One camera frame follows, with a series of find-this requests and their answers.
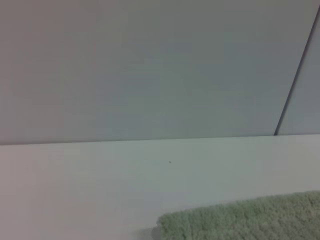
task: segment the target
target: green bath mat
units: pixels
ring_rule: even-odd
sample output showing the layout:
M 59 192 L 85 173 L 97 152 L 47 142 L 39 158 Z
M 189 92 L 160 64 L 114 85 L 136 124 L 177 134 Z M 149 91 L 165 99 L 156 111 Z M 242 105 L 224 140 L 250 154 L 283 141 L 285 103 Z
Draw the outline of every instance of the green bath mat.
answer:
M 320 240 L 320 191 L 167 213 L 161 240 Z

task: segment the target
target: dark line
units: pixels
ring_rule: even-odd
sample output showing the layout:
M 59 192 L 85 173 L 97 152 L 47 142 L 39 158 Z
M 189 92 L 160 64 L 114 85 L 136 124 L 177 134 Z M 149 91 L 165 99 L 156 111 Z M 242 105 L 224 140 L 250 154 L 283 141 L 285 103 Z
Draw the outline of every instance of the dark line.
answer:
M 261 135 L 232 135 L 232 136 L 217 136 L 216 138 L 256 138 L 261 137 Z M 0 148 L 4 146 L 18 146 L 18 145 L 47 145 L 47 144 L 87 144 L 87 143 L 107 143 L 107 142 L 140 142 L 140 141 L 163 141 L 163 140 L 183 140 L 183 141 L 190 141 L 190 140 L 200 140 L 200 139 L 212 139 L 212 136 L 205 136 L 205 137 L 188 137 L 188 138 L 177 138 L 177 137 L 166 137 L 166 138 L 117 138 L 117 139 L 90 139 L 90 140 L 52 140 L 52 141 L 7 141 L 1 142 L 0 141 Z
M 286 111 L 287 111 L 287 108 L 288 108 L 288 104 L 290 102 L 290 99 L 292 97 L 292 93 L 293 93 L 293 91 L 295 89 L 295 86 L 297 84 L 297 79 L 298 79 L 298 76 L 300 74 L 301 67 L 302 67 L 302 65 L 303 65 L 303 63 L 305 61 L 305 57 L 306 57 L 307 51 L 309 49 L 311 39 L 312 39 L 313 34 L 315 32 L 316 25 L 317 25 L 317 22 L 318 22 L 318 19 L 319 19 L 319 15 L 320 15 L 320 6 L 318 7 L 318 11 L 316 12 L 316 15 L 315 15 L 315 18 L 314 18 L 314 21 L 313 21 L 313 24 L 312 24 L 312 27 L 311 27 L 311 30 L 310 30 L 310 33 L 309 33 L 308 40 L 306 41 L 306 44 L 304 46 L 304 50 L 303 50 L 303 53 L 302 53 L 298 68 L 296 69 L 296 72 L 295 72 L 295 75 L 294 75 L 294 78 L 293 78 L 293 82 L 292 82 L 288 97 L 286 98 L 286 101 L 285 101 L 285 104 L 284 104 L 280 119 L 279 119 L 278 124 L 277 124 L 277 126 L 275 128 L 274 136 L 278 135 L 280 127 L 281 127 L 281 124 L 282 124 L 282 122 L 284 120 L 284 117 L 285 117 L 285 114 L 286 114 Z

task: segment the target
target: gray wall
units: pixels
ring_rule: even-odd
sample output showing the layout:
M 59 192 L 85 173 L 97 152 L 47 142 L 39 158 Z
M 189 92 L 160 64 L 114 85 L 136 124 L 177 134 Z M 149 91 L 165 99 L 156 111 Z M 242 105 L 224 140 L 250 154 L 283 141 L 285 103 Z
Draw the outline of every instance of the gray wall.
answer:
M 320 133 L 320 23 L 303 61 L 279 134 Z
M 272 135 L 318 4 L 2 0 L 0 144 Z

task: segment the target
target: fuzzy mat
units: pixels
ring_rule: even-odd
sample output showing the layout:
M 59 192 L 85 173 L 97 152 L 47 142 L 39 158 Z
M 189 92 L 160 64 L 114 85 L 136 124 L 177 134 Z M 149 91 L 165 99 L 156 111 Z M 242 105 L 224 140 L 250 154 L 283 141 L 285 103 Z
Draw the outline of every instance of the fuzzy mat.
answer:
M 320 191 L 167 213 L 161 240 L 320 240 Z

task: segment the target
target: white surface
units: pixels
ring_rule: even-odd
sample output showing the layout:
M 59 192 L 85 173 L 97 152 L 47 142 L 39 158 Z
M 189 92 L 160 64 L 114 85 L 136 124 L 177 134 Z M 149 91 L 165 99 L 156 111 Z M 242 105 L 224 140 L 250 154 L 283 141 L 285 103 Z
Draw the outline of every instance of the white surface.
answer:
M 319 190 L 319 144 L 302 135 L 2 146 L 1 238 L 151 240 L 144 229 L 168 211 Z
M 285 112 L 280 135 L 320 134 L 320 22 L 304 58 Z
M 1 0 L 0 143 L 272 135 L 319 0 Z

